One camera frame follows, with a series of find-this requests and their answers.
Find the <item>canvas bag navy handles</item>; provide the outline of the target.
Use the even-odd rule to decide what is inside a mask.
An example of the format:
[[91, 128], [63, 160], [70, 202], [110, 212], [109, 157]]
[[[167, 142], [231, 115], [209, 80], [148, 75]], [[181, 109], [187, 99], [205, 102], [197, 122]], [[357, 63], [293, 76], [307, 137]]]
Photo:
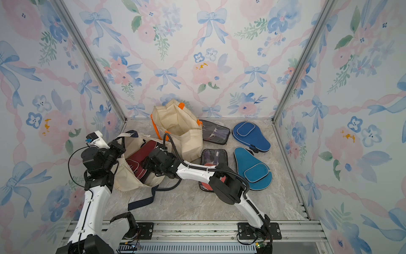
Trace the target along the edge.
[[138, 188], [149, 188], [151, 197], [134, 201], [128, 204], [128, 211], [148, 206], [153, 203], [156, 192], [167, 192], [175, 189], [181, 180], [169, 187], [160, 188], [163, 176], [157, 176], [143, 166], [150, 152], [155, 148], [162, 148], [163, 142], [149, 135], [139, 134], [134, 130], [123, 132], [115, 139], [124, 139], [126, 152], [118, 158], [118, 169], [115, 173], [114, 187], [122, 192], [132, 191]]

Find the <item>canvas bag orange handles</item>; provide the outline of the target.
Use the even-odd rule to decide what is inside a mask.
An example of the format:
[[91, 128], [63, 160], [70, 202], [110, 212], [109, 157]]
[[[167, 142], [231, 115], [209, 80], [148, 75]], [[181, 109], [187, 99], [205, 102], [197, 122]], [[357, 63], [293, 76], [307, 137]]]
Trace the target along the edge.
[[186, 107], [172, 99], [165, 106], [154, 107], [150, 115], [155, 133], [160, 140], [168, 141], [169, 134], [182, 159], [193, 162], [203, 149], [203, 123]]

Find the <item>clear case red paddle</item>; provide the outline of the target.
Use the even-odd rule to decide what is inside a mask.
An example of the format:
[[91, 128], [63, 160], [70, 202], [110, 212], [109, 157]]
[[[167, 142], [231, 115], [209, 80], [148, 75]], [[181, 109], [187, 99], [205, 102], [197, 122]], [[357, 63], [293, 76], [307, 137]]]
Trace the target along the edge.
[[[205, 149], [202, 152], [200, 164], [202, 166], [217, 166], [219, 164], [228, 166], [228, 154], [224, 149]], [[214, 192], [206, 183], [199, 182], [199, 188], [204, 192]]]

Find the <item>black paddle case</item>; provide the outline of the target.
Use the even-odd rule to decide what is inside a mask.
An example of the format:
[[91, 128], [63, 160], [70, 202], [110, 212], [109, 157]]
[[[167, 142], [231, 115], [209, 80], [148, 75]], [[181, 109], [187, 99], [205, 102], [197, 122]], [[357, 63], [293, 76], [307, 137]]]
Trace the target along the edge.
[[217, 145], [226, 145], [230, 129], [210, 121], [201, 120], [203, 140]]

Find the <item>blue paddle case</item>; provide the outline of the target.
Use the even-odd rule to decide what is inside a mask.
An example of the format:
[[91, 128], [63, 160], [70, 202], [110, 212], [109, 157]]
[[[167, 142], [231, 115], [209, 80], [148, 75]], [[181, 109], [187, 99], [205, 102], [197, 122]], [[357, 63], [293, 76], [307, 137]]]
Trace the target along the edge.
[[268, 152], [271, 144], [263, 135], [260, 128], [252, 122], [240, 122], [232, 129], [233, 137], [241, 144], [246, 145], [254, 153]]

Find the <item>teal paddle case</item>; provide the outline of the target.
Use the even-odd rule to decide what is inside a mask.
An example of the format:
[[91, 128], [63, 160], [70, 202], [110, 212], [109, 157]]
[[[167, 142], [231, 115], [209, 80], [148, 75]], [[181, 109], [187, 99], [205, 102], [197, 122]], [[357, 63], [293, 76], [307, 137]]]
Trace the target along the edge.
[[255, 158], [247, 149], [237, 147], [234, 150], [237, 172], [250, 185], [252, 191], [262, 191], [268, 188], [273, 180], [268, 165]]

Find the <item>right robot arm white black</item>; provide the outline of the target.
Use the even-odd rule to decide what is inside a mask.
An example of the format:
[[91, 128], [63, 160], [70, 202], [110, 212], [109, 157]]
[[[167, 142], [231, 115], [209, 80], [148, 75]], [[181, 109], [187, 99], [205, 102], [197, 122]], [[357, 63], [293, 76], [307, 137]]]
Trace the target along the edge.
[[245, 216], [248, 224], [263, 239], [273, 240], [270, 218], [248, 196], [250, 190], [248, 181], [232, 171], [227, 165], [202, 166], [193, 164], [160, 148], [155, 148], [141, 162], [141, 165], [156, 176], [208, 184], [221, 201], [235, 206]]

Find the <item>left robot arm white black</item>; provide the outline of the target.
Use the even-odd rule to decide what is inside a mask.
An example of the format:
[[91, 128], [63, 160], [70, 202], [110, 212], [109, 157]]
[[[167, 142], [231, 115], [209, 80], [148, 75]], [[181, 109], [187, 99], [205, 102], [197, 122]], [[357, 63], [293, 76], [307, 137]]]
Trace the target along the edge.
[[139, 228], [134, 216], [122, 213], [110, 221], [103, 230], [103, 217], [113, 192], [118, 159], [125, 153], [124, 141], [114, 140], [108, 144], [95, 142], [82, 153], [86, 170], [85, 199], [78, 223], [66, 245], [57, 249], [59, 254], [113, 254], [119, 249], [124, 238], [134, 239]]

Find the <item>red pouch in bag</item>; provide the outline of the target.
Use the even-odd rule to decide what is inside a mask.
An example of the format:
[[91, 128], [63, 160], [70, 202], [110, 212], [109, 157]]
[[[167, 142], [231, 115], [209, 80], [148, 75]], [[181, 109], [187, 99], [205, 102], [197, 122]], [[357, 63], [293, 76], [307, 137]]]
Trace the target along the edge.
[[157, 147], [157, 144], [156, 141], [150, 140], [146, 142], [144, 140], [141, 148], [126, 159], [135, 177], [143, 184], [150, 175], [150, 172], [144, 168], [143, 161], [148, 157], [149, 153]]

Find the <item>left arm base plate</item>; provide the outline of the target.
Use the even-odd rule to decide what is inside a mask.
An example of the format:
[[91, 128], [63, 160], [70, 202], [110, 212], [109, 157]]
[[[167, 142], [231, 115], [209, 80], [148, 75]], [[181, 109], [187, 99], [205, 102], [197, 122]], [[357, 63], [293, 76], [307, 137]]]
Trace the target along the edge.
[[154, 229], [153, 222], [141, 222], [131, 225], [129, 231], [124, 235], [128, 240], [151, 240]]

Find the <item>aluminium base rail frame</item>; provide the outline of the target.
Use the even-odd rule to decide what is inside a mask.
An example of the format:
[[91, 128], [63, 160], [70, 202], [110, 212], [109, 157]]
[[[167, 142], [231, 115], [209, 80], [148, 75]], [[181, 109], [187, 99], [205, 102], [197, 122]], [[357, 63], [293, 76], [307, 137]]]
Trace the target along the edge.
[[242, 221], [140, 221], [139, 240], [117, 254], [331, 254], [319, 221], [272, 221], [272, 248], [256, 248]]

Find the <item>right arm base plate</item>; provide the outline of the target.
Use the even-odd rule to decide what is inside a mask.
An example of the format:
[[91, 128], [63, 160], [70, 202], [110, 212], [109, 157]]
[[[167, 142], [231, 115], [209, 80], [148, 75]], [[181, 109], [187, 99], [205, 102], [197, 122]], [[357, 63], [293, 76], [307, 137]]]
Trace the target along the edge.
[[[273, 240], [281, 240], [281, 230], [278, 223], [270, 222], [269, 230], [272, 234]], [[256, 237], [262, 239], [267, 236], [266, 230], [260, 230], [250, 226], [248, 223], [240, 222], [237, 224], [237, 232], [239, 240], [254, 240]]]

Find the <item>aluminium corner post left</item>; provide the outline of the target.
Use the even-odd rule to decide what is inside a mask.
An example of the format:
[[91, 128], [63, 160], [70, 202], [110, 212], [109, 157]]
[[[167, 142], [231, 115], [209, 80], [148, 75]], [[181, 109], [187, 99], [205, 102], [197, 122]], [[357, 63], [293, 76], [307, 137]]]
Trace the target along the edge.
[[113, 94], [112, 89], [107, 84], [101, 69], [99, 68], [95, 57], [93, 56], [89, 46], [85, 42], [84, 37], [82, 36], [76, 22], [74, 21], [73, 17], [71, 16], [67, 6], [65, 5], [64, 1], [56, 0], [50, 1], [52, 6], [55, 8], [56, 13], [60, 16], [63, 23], [66, 25], [68, 32], [73, 36], [75, 39], [75, 43], [77, 44], [82, 56], [84, 57], [86, 63], [88, 64], [90, 70], [94, 74], [96, 80], [98, 81], [100, 87], [103, 89], [104, 94], [110, 100], [113, 109], [118, 114], [118, 118], [123, 122], [126, 123], [127, 117], [124, 114], [121, 106], [119, 105], [116, 97]]

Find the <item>aluminium corner post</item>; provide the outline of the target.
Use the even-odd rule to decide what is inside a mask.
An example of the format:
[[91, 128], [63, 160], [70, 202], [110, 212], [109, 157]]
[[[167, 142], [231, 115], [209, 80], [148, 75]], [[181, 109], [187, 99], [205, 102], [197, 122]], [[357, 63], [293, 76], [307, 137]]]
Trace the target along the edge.
[[118, 118], [123, 122], [126, 123], [127, 117], [124, 114], [121, 106], [119, 105], [116, 97], [113, 94], [112, 89], [107, 84], [101, 69], [99, 68], [95, 57], [93, 56], [89, 46], [85, 42], [84, 37], [82, 36], [76, 22], [74, 21], [73, 17], [71, 16], [67, 6], [65, 5], [64, 1], [56, 0], [50, 1], [52, 6], [55, 8], [56, 13], [60, 16], [63, 23], [66, 25], [68, 32], [73, 36], [75, 39], [75, 43], [77, 44], [82, 56], [84, 57], [86, 63], [88, 64], [90, 70], [94, 74], [96, 80], [98, 81], [100, 87], [103, 89], [104, 94], [110, 100], [113, 109], [118, 114]]
[[325, 2], [324, 7], [321, 9], [317, 23], [314, 26], [312, 33], [310, 34], [309, 40], [308, 40], [306, 46], [304, 47], [303, 52], [299, 58], [297, 68], [294, 71], [292, 78], [290, 79], [290, 82], [288, 82], [288, 85], [287, 85], [284, 93], [282, 94], [281, 101], [280, 101], [278, 108], [272, 119], [273, 124], [278, 123], [278, 120], [281, 118], [284, 106], [285, 106], [286, 102], [288, 101], [290, 93], [294, 90], [296, 82], [299, 79], [301, 72], [304, 70], [304, 68], [307, 64], [307, 61], [309, 60], [310, 55], [312, 54], [315, 43], [317, 42], [318, 38], [320, 37], [320, 35], [322, 33], [322, 29], [325, 27], [327, 20], [329, 19], [332, 9], [335, 4], [336, 4], [335, 0], [328, 0]]

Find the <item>aluminium corner post right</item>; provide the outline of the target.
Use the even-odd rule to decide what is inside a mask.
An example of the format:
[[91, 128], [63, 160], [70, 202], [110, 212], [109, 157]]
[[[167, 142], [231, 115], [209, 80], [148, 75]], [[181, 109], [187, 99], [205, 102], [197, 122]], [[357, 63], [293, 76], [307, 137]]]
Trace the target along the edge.
[[287, 85], [284, 93], [282, 94], [281, 101], [280, 101], [278, 108], [272, 119], [273, 124], [278, 123], [278, 120], [281, 118], [284, 106], [285, 106], [286, 102], [288, 101], [290, 93], [294, 90], [296, 82], [299, 79], [301, 72], [304, 70], [304, 68], [307, 64], [307, 61], [309, 60], [310, 55], [312, 54], [315, 43], [317, 42], [318, 38], [320, 37], [320, 35], [322, 33], [322, 29], [325, 27], [327, 20], [329, 19], [332, 9], [335, 4], [336, 4], [335, 0], [328, 0], [325, 2], [324, 7], [321, 9], [317, 23], [314, 26], [312, 33], [310, 34], [309, 40], [308, 40], [306, 46], [304, 47], [303, 52], [299, 58], [297, 68], [294, 71], [292, 78], [290, 79], [290, 82], [288, 82], [288, 85]]

